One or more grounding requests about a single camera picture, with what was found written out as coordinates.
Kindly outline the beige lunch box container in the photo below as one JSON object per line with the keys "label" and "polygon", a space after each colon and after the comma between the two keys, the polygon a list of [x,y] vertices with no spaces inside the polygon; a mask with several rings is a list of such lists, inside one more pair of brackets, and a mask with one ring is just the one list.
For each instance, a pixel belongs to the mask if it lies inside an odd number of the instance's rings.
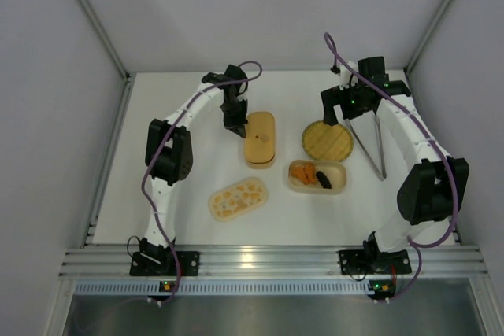
{"label": "beige lunch box container", "polygon": [[[315,165],[316,171],[322,171],[331,181],[332,188],[330,190],[323,189],[319,182],[315,185],[305,185],[303,181],[296,179],[290,175],[290,170],[295,165],[304,165],[311,163]],[[287,183],[294,192],[304,194],[328,194],[336,195],[341,193],[347,184],[347,170],[345,167],[336,161],[312,161],[312,160],[295,160],[292,161],[287,169]]]}

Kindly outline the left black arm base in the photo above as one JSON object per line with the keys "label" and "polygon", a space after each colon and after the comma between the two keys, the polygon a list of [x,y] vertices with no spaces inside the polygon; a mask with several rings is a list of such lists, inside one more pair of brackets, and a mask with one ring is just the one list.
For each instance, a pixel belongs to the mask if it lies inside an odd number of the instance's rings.
{"label": "left black arm base", "polygon": [[[197,276],[200,253],[198,251],[177,251],[181,276]],[[175,258],[168,251],[161,259],[149,257],[145,253],[135,252],[129,271],[130,276],[177,276]]]}

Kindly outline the orange fried chicken piece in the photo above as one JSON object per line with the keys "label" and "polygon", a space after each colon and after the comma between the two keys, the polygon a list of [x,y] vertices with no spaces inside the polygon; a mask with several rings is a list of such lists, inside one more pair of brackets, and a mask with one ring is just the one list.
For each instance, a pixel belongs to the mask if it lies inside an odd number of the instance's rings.
{"label": "orange fried chicken piece", "polygon": [[306,180],[306,173],[302,165],[295,165],[290,170],[290,175],[296,179],[301,181]]}

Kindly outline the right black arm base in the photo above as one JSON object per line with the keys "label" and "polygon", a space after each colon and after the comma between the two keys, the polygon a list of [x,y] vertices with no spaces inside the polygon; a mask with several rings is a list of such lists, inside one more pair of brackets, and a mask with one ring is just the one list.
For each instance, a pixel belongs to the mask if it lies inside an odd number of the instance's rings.
{"label": "right black arm base", "polygon": [[392,268],[398,275],[412,272],[406,250],[394,253],[378,253],[372,257],[363,249],[343,249],[338,252],[343,275],[391,275]]}

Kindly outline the orange lunch box container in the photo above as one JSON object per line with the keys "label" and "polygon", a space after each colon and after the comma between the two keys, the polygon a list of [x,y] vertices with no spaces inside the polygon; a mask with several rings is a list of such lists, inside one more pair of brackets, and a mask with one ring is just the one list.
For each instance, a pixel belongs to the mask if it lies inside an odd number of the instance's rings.
{"label": "orange lunch box container", "polygon": [[274,149],[244,149],[243,155],[246,165],[252,169],[270,168],[276,159]]}

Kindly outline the metal food tongs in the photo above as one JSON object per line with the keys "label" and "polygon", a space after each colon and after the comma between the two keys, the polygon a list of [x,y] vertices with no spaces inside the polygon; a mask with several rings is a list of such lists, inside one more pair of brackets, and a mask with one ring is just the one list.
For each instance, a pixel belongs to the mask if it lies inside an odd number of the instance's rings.
{"label": "metal food tongs", "polygon": [[373,112],[364,113],[352,120],[344,120],[359,150],[380,181],[387,178],[381,125]]}

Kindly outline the black sea cucumber food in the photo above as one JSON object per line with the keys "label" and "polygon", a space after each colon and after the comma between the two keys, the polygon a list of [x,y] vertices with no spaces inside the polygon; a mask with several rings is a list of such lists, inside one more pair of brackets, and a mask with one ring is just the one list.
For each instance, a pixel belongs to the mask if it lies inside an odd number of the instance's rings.
{"label": "black sea cucumber food", "polygon": [[315,176],[323,189],[330,190],[332,188],[331,181],[322,171],[316,171]]}

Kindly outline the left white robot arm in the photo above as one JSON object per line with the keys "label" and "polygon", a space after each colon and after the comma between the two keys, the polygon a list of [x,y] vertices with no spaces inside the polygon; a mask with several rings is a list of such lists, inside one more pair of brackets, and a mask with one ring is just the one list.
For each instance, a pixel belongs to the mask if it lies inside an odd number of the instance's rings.
{"label": "left white robot arm", "polygon": [[174,217],[180,182],[193,166],[191,132],[213,110],[223,113],[224,129],[246,137],[250,79],[244,64],[229,65],[224,73],[209,72],[191,97],[172,115],[154,119],[148,127],[141,191],[151,206],[149,225],[140,241],[140,256],[156,265],[171,266],[176,254]]}

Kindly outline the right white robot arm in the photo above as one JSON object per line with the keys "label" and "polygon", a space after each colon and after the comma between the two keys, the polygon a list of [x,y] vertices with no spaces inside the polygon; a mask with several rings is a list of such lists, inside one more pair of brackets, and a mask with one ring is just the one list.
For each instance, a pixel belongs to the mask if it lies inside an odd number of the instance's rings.
{"label": "right white robot arm", "polygon": [[457,221],[469,164],[439,145],[416,110],[410,89],[386,73],[383,57],[362,59],[355,67],[335,62],[331,70],[340,82],[321,92],[324,123],[338,124],[336,107],[340,107],[346,122],[373,114],[376,124],[384,125],[391,133],[408,169],[396,195],[397,209],[363,243],[367,254],[378,259],[399,253],[423,230],[449,219],[450,225],[438,240],[422,245],[439,246]]}

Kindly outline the orange lunch box lid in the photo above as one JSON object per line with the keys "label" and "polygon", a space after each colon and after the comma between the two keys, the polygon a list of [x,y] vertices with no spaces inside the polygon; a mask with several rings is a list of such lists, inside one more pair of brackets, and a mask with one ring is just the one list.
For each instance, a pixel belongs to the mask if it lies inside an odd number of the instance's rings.
{"label": "orange lunch box lid", "polygon": [[243,149],[276,150],[276,123],[270,112],[254,112],[247,117]]}

